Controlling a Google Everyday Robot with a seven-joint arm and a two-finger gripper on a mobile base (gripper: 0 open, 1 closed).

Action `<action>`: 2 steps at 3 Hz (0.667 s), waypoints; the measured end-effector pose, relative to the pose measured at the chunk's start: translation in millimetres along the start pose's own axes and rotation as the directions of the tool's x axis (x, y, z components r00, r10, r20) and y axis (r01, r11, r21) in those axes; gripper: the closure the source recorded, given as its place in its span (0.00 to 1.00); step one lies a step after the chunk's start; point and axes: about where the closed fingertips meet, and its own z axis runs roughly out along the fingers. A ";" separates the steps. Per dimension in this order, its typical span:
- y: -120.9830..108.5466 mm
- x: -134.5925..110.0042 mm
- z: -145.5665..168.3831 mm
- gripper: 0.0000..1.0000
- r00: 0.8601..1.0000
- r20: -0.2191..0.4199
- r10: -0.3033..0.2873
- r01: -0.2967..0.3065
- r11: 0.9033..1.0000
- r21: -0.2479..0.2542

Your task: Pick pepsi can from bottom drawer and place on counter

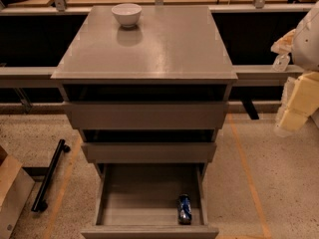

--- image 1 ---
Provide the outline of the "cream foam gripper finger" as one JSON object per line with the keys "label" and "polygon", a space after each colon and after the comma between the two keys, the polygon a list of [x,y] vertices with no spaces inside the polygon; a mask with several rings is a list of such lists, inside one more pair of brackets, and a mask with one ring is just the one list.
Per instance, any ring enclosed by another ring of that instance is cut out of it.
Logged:
{"label": "cream foam gripper finger", "polygon": [[284,85],[274,132],[281,137],[293,134],[318,109],[319,73],[306,72],[297,79],[289,77]]}

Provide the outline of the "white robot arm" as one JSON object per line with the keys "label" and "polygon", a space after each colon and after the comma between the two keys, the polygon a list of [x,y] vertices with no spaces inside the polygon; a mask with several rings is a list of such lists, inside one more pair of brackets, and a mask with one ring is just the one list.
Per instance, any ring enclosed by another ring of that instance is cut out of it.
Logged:
{"label": "white robot arm", "polygon": [[298,131],[319,109],[319,2],[271,51],[277,54],[273,70],[284,72],[290,61],[303,70],[300,77],[289,77],[284,85],[274,131],[285,137]]}

